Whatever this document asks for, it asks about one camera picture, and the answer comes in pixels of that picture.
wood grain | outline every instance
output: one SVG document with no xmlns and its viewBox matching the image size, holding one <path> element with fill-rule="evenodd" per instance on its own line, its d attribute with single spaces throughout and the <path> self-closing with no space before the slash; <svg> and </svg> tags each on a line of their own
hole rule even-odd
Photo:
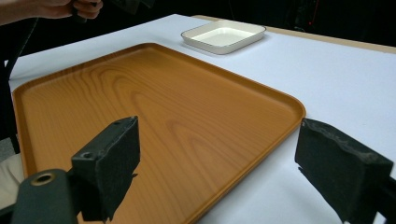
<svg viewBox="0 0 396 224">
<path fill-rule="evenodd" d="M 27 175 L 71 168 L 109 123 L 139 117 L 141 162 L 114 223 L 190 223 L 305 115 L 295 98 L 144 44 L 24 84 L 14 104 Z"/>
</svg>

orange tray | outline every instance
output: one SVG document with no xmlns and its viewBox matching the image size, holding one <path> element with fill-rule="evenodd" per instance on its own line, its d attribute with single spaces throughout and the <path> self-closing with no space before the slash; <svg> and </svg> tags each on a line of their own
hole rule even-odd
<svg viewBox="0 0 396 224">
<path fill-rule="evenodd" d="M 30 81 L 13 97 L 26 175 L 69 170 L 109 123 L 139 117 L 141 162 L 119 224 L 198 220 L 305 116 L 287 94 L 157 44 Z"/>
</svg>

dark background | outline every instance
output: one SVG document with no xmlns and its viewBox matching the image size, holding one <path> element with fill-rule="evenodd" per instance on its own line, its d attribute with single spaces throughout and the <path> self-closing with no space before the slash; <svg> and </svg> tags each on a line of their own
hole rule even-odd
<svg viewBox="0 0 396 224">
<path fill-rule="evenodd" d="M 304 21 L 300 26 L 305 26 L 303 28 L 308 33 L 396 47 L 394 0 L 319 0 L 314 25 L 306 26 L 307 21 L 312 20 L 317 1 L 156 0 L 153 8 L 140 4 L 136 14 L 130 15 L 110 0 L 104 0 L 105 6 L 99 17 L 84 24 L 71 18 L 40 19 L 23 54 L 107 34 L 171 14 L 206 15 L 291 30 L 295 29 L 298 19 L 299 22 Z M 302 17 L 302 13 L 297 13 L 300 6 L 310 6 L 303 10 Z M 25 29 L 24 23 L 28 21 L 0 27 L 1 57 L 9 57 Z"/>
</svg>

white tabletop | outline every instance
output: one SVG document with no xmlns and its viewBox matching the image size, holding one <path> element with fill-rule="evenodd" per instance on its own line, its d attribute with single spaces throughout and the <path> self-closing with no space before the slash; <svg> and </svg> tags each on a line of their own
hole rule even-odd
<svg viewBox="0 0 396 224">
<path fill-rule="evenodd" d="M 396 161 L 396 54 L 266 32 L 264 39 L 227 55 L 183 43 L 180 34 L 206 24 L 171 15 L 108 35 L 21 57 L 11 75 L 22 83 L 72 65 L 153 42 L 212 63 L 299 99 L 307 118 L 340 129 Z M 298 170 L 294 132 L 200 223 L 340 223 Z M 375 223 L 383 223 L 377 217 Z"/>
</svg>

white tray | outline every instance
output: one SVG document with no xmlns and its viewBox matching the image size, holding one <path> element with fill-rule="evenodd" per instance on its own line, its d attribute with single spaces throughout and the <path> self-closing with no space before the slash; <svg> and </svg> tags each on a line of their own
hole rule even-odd
<svg viewBox="0 0 396 224">
<path fill-rule="evenodd" d="M 184 42 L 215 54 L 227 54 L 256 42 L 265 27 L 239 21 L 214 21 L 181 34 Z"/>
</svg>

